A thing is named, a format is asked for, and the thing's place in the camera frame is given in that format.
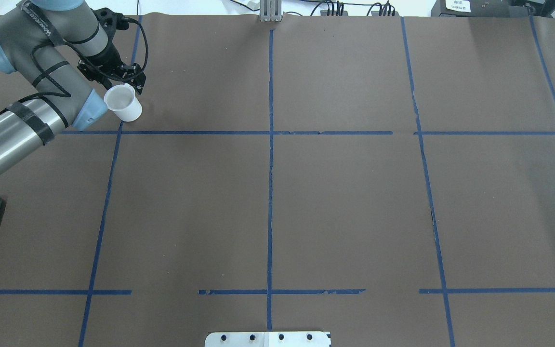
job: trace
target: metal bracket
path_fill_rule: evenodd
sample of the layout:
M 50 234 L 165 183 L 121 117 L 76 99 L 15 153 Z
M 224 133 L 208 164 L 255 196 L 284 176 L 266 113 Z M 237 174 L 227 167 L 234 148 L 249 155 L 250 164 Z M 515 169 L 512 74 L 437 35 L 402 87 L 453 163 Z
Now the metal bracket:
M 330 347 L 328 332 L 211 333 L 205 347 Z
M 282 0 L 260 0 L 261 22 L 282 22 Z

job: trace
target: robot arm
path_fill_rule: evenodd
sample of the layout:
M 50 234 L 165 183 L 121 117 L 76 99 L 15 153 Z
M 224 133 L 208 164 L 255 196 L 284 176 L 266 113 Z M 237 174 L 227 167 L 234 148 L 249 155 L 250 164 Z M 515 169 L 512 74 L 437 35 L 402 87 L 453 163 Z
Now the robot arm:
M 146 61 L 143 68 L 127 66 L 112 44 L 114 31 L 129 22 L 136 21 L 108 9 L 94 12 L 84 0 L 23 0 L 0 17 L 0 70 L 20 72 L 38 90 L 0 113 L 0 174 L 68 125 L 84 130 L 106 112 L 83 75 L 107 89 L 116 80 L 142 92 Z M 55 49 L 62 44 L 77 52 L 83 75 Z

